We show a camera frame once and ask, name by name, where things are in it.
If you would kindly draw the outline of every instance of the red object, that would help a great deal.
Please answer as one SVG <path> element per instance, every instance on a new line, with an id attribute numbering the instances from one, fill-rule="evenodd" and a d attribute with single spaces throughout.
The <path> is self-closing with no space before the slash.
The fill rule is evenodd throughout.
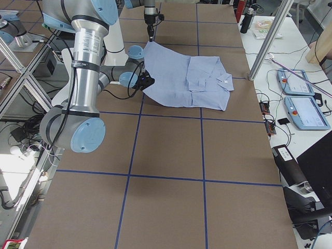
<path id="1" fill-rule="evenodd" d="M 240 18 L 242 16 L 242 13 L 244 11 L 245 8 L 245 4 L 247 3 L 247 0 L 240 0 L 239 4 L 238 4 L 238 8 L 237 8 L 237 12 L 235 14 L 235 17 L 237 19 L 237 23 L 240 22 Z"/>

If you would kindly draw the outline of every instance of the cardboard surface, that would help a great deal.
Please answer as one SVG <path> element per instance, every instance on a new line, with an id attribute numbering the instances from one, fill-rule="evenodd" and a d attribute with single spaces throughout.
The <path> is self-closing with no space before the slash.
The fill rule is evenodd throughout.
<path id="1" fill-rule="evenodd" d="M 199 119 L 141 117 L 132 173 L 202 178 Z"/>
<path id="2" fill-rule="evenodd" d="M 126 177 L 57 172 L 25 248 L 110 248 Z"/>
<path id="3" fill-rule="evenodd" d="M 67 150 L 59 169 L 122 174 L 128 172 L 138 116 L 101 114 L 101 119 L 106 124 L 106 136 L 99 149 L 89 154 Z"/>
<path id="4" fill-rule="evenodd" d="M 206 184 L 210 249 L 297 248 L 281 187 Z"/>
<path id="5" fill-rule="evenodd" d="M 198 4 L 197 17 L 199 22 L 237 22 L 233 11 L 233 6 L 229 5 L 213 5 L 213 8 L 211 8 L 207 4 Z"/>
<path id="6" fill-rule="evenodd" d="M 191 21 L 181 15 L 183 6 L 161 4 L 165 19 L 174 21 L 156 28 L 156 42 L 183 54 L 220 56 L 234 80 L 229 109 L 168 108 L 142 95 L 121 101 L 102 93 L 105 141 L 91 154 L 65 152 L 28 249 L 73 241 L 93 248 L 97 237 L 100 248 L 115 249 L 296 248 L 255 90 L 245 80 L 238 27 Z M 194 6 L 199 20 L 234 22 L 230 7 Z M 126 49 L 148 40 L 142 10 L 122 12 Z M 108 89 L 126 95 L 121 86 Z"/>
<path id="7" fill-rule="evenodd" d="M 263 123 L 203 121 L 207 179 L 280 184 Z"/>
<path id="8" fill-rule="evenodd" d="M 202 201 L 200 182 L 131 179 L 118 248 L 205 248 Z"/>

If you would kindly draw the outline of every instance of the white table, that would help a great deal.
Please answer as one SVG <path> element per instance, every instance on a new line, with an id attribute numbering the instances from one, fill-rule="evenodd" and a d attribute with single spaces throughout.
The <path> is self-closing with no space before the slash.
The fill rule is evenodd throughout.
<path id="1" fill-rule="evenodd" d="M 254 22 L 252 24 L 252 28 L 255 26 L 255 22 L 266 20 L 266 19 L 272 19 L 273 17 L 262 17 L 262 16 L 256 16 L 254 19 Z M 252 53 L 258 53 L 261 45 L 263 44 L 262 39 L 256 39 L 254 36 L 254 33 L 252 31 L 252 28 L 248 30 L 246 34 L 241 34 L 243 46 L 246 51 L 246 57 L 248 60 L 249 67 L 251 68 L 255 59 L 256 54 Z M 309 64 L 305 56 L 309 52 L 309 48 L 304 48 L 307 43 L 302 37 L 299 30 L 296 28 L 295 23 L 291 18 L 286 18 L 283 25 L 280 28 L 279 33 L 283 35 L 283 38 L 281 39 L 275 39 L 273 42 L 270 52 L 274 53 L 274 58 L 279 63 L 285 65 L 288 68 L 294 68 L 296 65 L 297 69 L 302 69 L 307 72 L 307 76 L 311 82 L 318 82 L 321 80 L 326 80 L 327 77 L 323 71 L 315 72 L 315 73 L 309 73 L 312 71 L 321 70 L 321 68 L 316 64 Z M 290 53 L 296 50 L 299 50 L 301 48 L 304 48 L 303 50 L 291 53 L 291 54 L 278 54 L 278 53 Z M 261 66 L 255 80 L 255 88 L 257 89 L 257 92 L 261 91 L 269 96 L 270 100 L 279 100 L 279 95 L 270 91 L 268 88 L 267 83 L 267 72 L 269 70 L 277 70 L 280 67 L 274 64 L 271 61 L 265 61 L 263 65 Z M 276 79 L 276 71 L 270 71 L 268 73 L 268 79 L 269 79 L 269 85 L 270 89 L 280 93 L 281 88 L 279 86 L 279 83 Z M 321 88 L 324 90 L 327 90 L 328 92 L 332 92 L 332 85 L 329 81 L 323 82 L 318 84 Z M 261 96 L 261 94 L 258 94 L 258 99 L 262 98 L 262 100 L 267 100 L 267 97 Z M 332 108 L 332 99 L 323 95 L 323 101 L 327 100 L 327 105 Z M 322 111 L 328 110 L 325 105 L 322 107 Z M 280 118 L 289 118 L 287 116 L 287 110 L 284 106 L 284 101 L 282 100 L 278 106 L 277 101 L 270 102 L 270 112 L 273 115 L 273 117 L 278 120 Z M 327 117 L 327 121 L 332 125 L 332 116 Z M 292 122 L 288 124 L 288 127 L 290 129 L 290 132 L 294 135 L 292 135 L 292 141 L 290 145 L 288 146 L 289 151 L 293 154 L 295 158 L 297 158 L 299 155 L 301 155 L 306 149 L 308 149 L 311 145 L 313 145 L 315 142 L 317 142 L 320 138 L 322 138 L 324 135 L 326 135 L 329 131 L 299 131 Z M 285 126 L 281 126 L 287 133 L 288 130 Z M 277 145 L 286 144 L 287 142 L 287 136 L 284 132 L 282 132 L 280 129 L 276 129 L 277 135 L 273 135 L 270 140 L 271 147 L 275 147 Z M 311 243 L 312 241 L 309 240 L 302 240 L 297 233 L 296 230 L 294 230 L 294 233 L 296 235 L 297 243 L 299 248 L 303 248 L 303 246 L 307 243 Z M 317 240 L 317 243 L 315 245 L 315 249 L 330 249 L 332 245 L 332 234 L 326 234 L 323 236 L 320 236 Z"/>

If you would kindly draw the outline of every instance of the light blue joint cap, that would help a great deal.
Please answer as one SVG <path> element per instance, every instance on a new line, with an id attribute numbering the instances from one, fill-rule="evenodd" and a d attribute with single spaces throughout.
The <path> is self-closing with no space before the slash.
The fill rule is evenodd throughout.
<path id="1" fill-rule="evenodd" d="M 124 0 L 124 4 L 127 7 L 127 9 L 132 9 L 133 8 L 133 4 L 131 3 L 130 0 Z"/>
<path id="2" fill-rule="evenodd" d="M 102 21 L 108 25 L 116 23 L 119 12 L 115 0 L 91 0 L 91 2 Z"/>
<path id="3" fill-rule="evenodd" d="M 106 128 L 100 118 L 89 118 L 74 132 L 71 149 L 77 153 L 89 153 L 96 150 L 104 140 Z"/>
<path id="4" fill-rule="evenodd" d="M 0 37 L 5 41 L 6 44 L 10 44 L 14 40 L 14 37 L 3 31 L 0 31 Z"/>
<path id="5" fill-rule="evenodd" d="M 129 58 L 132 58 L 135 60 L 140 60 L 140 59 L 144 58 L 143 48 L 141 48 L 138 45 L 131 46 L 128 51 L 128 56 L 129 56 Z"/>
<path id="6" fill-rule="evenodd" d="M 138 80 L 138 76 L 136 74 L 133 75 L 133 72 L 122 73 L 119 77 L 120 84 L 123 85 L 124 87 L 128 87 L 131 76 L 132 76 L 132 79 L 131 79 L 129 87 L 135 86 L 135 84 Z"/>
<path id="7" fill-rule="evenodd" d="M 54 17 L 51 17 L 49 16 L 48 14 L 45 14 L 43 13 L 43 16 L 44 16 L 44 23 L 53 28 L 53 29 L 56 29 L 56 30 L 61 30 L 61 31 L 65 31 L 65 32 L 69 32 L 69 33 L 75 33 L 76 31 L 74 30 L 74 28 L 65 23 L 65 22 L 62 22 Z"/>
<path id="8" fill-rule="evenodd" d="M 2 18 L 5 19 L 6 21 L 17 21 L 17 20 L 20 20 L 18 18 L 18 16 L 12 15 L 12 14 L 10 14 L 10 15 L 2 15 Z"/>

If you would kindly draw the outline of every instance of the black monitor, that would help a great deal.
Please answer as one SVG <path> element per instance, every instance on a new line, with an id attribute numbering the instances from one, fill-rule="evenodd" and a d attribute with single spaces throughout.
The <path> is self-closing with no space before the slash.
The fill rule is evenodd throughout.
<path id="1" fill-rule="evenodd" d="M 325 208 L 332 208 L 332 131 L 297 158 L 313 191 Z"/>

